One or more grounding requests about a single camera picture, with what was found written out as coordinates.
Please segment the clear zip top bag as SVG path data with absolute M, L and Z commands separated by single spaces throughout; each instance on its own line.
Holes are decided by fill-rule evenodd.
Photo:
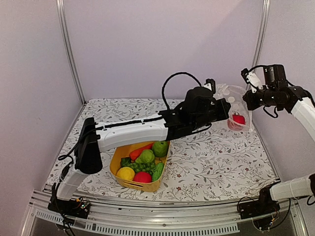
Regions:
M 252 126 L 252 112 L 247 109 L 247 105 L 243 100 L 243 95 L 246 90 L 239 86 L 232 86 L 227 84 L 216 85 L 215 98 L 225 98 L 230 103 L 231 108 L 228 112 L 229 118 L 227 120 L 227 127 L 232 131 L 253 132 Z M 238 114 L 245 117 L 246 124 L 241 125 L 233 121 L 232 115 Z

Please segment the red toy tomato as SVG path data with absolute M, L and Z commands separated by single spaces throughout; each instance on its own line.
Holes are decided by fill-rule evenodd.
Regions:
M 232 115 L 232 119 L 234 122 L 241 124 L 241 125 L 245 125 L 246 124 L 246 120 L 245 117 L 242 115 L 238 115 L 238 114 L 233 114 Z

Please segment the green toy apple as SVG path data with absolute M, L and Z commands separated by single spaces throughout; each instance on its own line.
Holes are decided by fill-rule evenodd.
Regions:
M 164 157 L 168 153 L 169 143 L 167 141 L 157 141 L 154 142 L 152 146 L 152 151 L 155 157 Z

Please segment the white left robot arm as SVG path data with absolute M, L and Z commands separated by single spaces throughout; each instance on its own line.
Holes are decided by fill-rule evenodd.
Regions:
M 62 213 L 73 209 L 71 199 L 83 180 L 102 169 L 101 153 L 112 148 L 148 141 L 171 141 L 208 129 L 213 122 L 226 120 L 231 105 L 226 99 L 215 99 L 207 87 L 190 89 L 174 109 L 160 111 L 147 118 L 125 122 L 96 123 L 84 121 L 77 143 L 65 155 L 71 162 L 63 169 L 59 182 L 54 184 L 53 201 Z

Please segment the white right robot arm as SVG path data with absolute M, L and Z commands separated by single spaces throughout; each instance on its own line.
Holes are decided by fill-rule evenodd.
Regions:
M 312 139 L 315 138 L 315 107 L 308 91 L 300 86 L 288 86 L 280 89 L 271 89 L 263 86 L 256 92 L 248 90 L 243 95 L 243 100 L 249 111 L 260 107 L 285 109 L 301 123 Z M 268 194 L 257 200 L 254 210 L 258 214 L 265 214 L 274 202 L 290 199 L 304 198 L 315 194 L 315 175 L 308 174 L 285 182 L 272 185 Z

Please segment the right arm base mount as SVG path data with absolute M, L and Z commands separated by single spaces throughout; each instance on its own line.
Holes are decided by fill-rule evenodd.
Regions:
M 237 204 L 237 211 L 241 219 L 248 219 L 258 216 L 267 215 L 265 218 L 256 219 L 253 225 L 260 231 L 270 230 L 278 219 L 280 205 L 277 201 L 272 200 L 270 189 L 272 185 L 262 188 L 259 191 L 259 197 L 254 200 L 250 197 L 243 197 Z

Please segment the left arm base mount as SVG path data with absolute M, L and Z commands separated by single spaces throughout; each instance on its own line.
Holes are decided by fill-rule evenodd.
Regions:
M 87 219 L 90 213 L 91 202 L 82 197 L 74 200 L 60 200 L 57 198 L 59 183 L 52 186 L 51 198 L 48 204 L 48 210 L 59 213 L 61 216 L 73 216 Z

